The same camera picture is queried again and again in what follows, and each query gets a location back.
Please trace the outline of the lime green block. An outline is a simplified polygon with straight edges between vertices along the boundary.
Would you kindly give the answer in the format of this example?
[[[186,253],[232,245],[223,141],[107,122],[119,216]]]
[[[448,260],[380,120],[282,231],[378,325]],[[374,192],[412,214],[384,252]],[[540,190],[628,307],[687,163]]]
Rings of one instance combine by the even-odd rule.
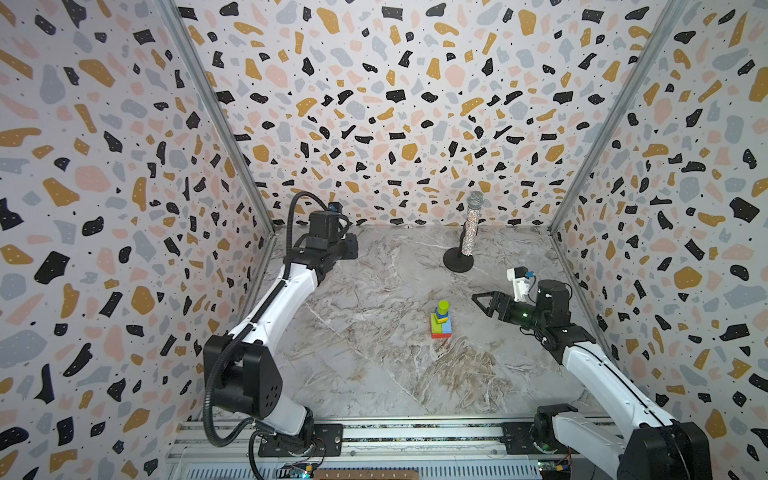
[[[430,316],[430,328],[433,335],[439,335],[442,333],[442,325],[438,322],[438,318],[435,314]]]

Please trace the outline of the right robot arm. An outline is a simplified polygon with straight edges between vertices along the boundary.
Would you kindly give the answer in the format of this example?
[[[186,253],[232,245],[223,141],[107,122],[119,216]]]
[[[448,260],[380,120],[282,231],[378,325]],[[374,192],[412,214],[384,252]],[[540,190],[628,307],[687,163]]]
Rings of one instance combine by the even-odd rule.
[[[526,300],[526,278],[514,279],[513,290],[511,295],[478,293],[472,300],[486,316],[532,335],[586,387],[618,430],[611,433],[569,404],[540,406],[529,430],[538,450],[574,450],[612,479],[712,478],[705,432],[652,401],[611,362],[588,330],[572,322],[569,286],[541,280],[533,303]]]

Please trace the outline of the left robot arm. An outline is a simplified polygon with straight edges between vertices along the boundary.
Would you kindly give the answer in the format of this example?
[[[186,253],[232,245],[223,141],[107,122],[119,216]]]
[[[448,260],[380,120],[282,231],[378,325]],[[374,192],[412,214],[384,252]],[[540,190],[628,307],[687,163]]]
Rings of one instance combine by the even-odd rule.
[[[205,344],[203,426],[208,441],[223,447],[254,425],[269,436],[312,442],[311,410],[283,392],[274,354],[290,321],[340,260],[358,258],[358,242],[342,206],[310,214],[309,232],[288,250],[276,281],[254,309],[225,335]]]

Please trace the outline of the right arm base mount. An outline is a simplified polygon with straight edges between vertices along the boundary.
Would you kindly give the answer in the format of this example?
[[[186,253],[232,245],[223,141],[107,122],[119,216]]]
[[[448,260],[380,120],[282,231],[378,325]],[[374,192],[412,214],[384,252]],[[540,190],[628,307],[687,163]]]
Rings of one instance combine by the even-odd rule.
[[[568,447],[554,437],[538,431],[533,421],[509,421],[501,424],[500,443],[508,455],[565,455]]]

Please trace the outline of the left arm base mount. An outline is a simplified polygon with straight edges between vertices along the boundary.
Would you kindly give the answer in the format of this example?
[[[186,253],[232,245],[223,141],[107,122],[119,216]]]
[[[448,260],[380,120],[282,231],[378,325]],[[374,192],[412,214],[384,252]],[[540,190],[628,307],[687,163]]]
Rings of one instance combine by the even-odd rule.
[[[262,458],[281,457],[339,457],[342,452],[344,425],[319,423],[305,426],[294,436],[283,433],[268,435],[260,444],[258,455]]]

